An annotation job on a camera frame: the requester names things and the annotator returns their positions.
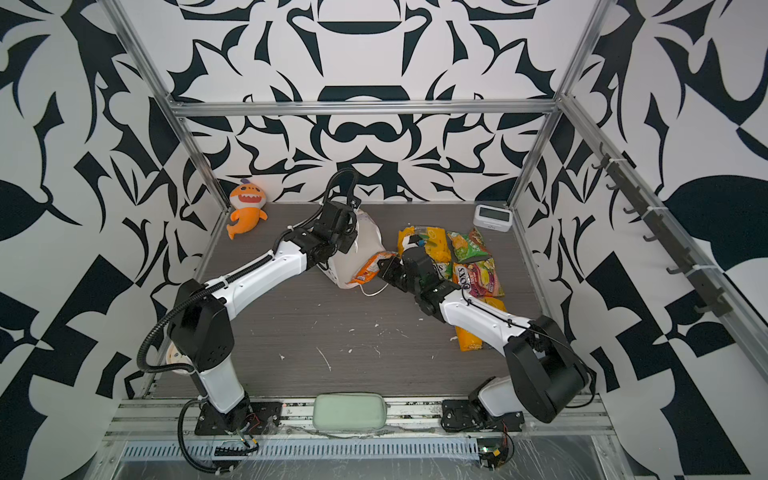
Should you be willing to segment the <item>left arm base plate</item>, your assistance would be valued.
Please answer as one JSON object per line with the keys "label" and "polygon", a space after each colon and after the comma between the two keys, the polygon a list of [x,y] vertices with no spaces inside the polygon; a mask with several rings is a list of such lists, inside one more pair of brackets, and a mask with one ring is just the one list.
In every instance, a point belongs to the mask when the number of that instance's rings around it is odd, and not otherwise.
{"label": "left arm base plate", "polygon": [[216,436],[240,433],[261,435],[280,425],[283,404],[272,401],[245,401],[229,413],[219,412],[210,402],[201,407],[195,426],[197,436]]}

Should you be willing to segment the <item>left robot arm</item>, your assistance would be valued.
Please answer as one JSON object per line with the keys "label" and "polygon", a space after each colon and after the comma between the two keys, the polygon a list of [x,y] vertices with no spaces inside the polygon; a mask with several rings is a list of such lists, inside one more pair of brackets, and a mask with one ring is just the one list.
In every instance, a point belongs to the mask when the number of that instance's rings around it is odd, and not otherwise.
{"label": "left robot arm", "polygon": [[[181,370],[191,374],[200,395],[183,407],[196,405],[213,414],[225,433],[240,438],[245,454],[258,448],[249,434],[257,416],[231,359],[231,322],[280,283],[314,267],[328,270],[334,255],[349,252],[358,236],[356,213],[361,201],[354,194],[358,178],[352,168],[335,173],[318,209],[287,227],[267,253],[205,284],[194,280],[183,284],[174,307],[152,327],[138,349],[136,363],[144,373]],[[187,362],[148,362],[149,348],[161,333],[169,335]]]}

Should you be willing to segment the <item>orange pink Fox's candy packet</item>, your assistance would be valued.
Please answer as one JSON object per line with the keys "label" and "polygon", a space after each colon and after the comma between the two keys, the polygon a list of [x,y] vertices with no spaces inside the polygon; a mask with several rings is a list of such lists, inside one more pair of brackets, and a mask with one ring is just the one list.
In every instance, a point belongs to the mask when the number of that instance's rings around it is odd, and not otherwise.
{"label": "orange pink Fox's candy packet", "polygon": [[453,282],[473,297],[503,297],[505,292],[493,258],[473,263],[453,264]]}

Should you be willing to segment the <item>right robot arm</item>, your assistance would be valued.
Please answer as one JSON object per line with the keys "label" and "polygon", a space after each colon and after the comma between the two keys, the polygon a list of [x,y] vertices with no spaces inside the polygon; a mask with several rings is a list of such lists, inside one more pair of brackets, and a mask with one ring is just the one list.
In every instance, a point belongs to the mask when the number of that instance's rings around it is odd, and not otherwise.
{"label": "right robot arm", "polygon": [[550,423],[590,386],[588,367],[553,319],[515,316],[482,302],[441,278],[422,248],[410,248],[377,265],[378,277],[412,294],[423,313],[468,331],[504,356],[508,375],[472,394],[484,414],[499,418],[526,412]]}

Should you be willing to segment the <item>patterned paper gift bag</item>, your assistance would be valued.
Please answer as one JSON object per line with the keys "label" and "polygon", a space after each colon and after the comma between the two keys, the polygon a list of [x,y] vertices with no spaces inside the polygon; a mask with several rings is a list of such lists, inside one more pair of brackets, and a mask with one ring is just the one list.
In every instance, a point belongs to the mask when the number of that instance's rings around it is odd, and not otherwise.
{"label": "patterned paper gift bag", "polygon": [[327,269],[324,270],[326,277],[343,290],[362,287],[363,285],[352,288],[347,283],[371,256],[387,251],[383,246],[379,227],[371,216],[363,210],[357,210],[356,215],[357,240],[348,253],[333,255],[327,262]]}

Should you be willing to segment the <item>small green orange snack packet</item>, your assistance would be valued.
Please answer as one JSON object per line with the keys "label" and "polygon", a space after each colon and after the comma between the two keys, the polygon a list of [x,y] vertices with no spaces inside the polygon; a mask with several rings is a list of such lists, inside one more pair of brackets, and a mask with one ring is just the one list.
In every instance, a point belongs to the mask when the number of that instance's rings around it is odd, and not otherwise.
{"label": "small green orange snack packet", "polygon": [[477,228],[473,228],[466,234],[450,231],[447,235],[451,242],[454,256],[460,263],[480,261],[491,256],[485,245],[484,238]]}

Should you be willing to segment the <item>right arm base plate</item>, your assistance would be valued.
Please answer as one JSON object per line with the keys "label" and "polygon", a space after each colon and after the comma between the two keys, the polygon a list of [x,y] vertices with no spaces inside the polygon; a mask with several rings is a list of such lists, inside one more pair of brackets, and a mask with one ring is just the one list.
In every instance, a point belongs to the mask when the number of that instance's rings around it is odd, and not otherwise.
{"label": "right arm base plate", "polygon": [[449,433],[521,432],[525,423],[521,411],[494,417],[477,400],[443,400],[441,410],[440,426]]}

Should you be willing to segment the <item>yellow snack packet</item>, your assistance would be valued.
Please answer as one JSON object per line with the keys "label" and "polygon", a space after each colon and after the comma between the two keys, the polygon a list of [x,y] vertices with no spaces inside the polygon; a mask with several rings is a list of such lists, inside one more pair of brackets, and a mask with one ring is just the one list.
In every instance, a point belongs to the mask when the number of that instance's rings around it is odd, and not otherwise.
{"label": "yellow snack packet", "polygon": [[[503,312],[507,311],[504,302],[498,298],[485,296],[485,297],[476,297],[476,300],[479,300]],[[477,350],[482,350],[484,348],[484,342],[481,338],[475,336],[474,334],[470,333],[469,331],[459,326],[455,327],[455,331],[456,331],[456,338],[459,343],[459,348],[462,352],[477,351]]]}
{"label": "yellow snack packet", "polygon": [[434,262],[451,262],[452,255],[448,247],[447,234],[443,228],[429,226],[408,226],[398,232],[398,255],[400,254],[399,243],[405,235],[418,234],[424,241],[424,251]]}

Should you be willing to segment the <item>green Fox's candy packet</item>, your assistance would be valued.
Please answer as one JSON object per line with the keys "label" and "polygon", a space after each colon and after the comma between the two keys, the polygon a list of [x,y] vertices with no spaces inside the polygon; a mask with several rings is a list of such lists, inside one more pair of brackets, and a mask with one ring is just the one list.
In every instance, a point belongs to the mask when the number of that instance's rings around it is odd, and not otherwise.
{"label": "green Fox's candy packet", "polygon": [[453,264],[451,262],[436,262],[435,267],[442,279],[447,281],[453,280]]}

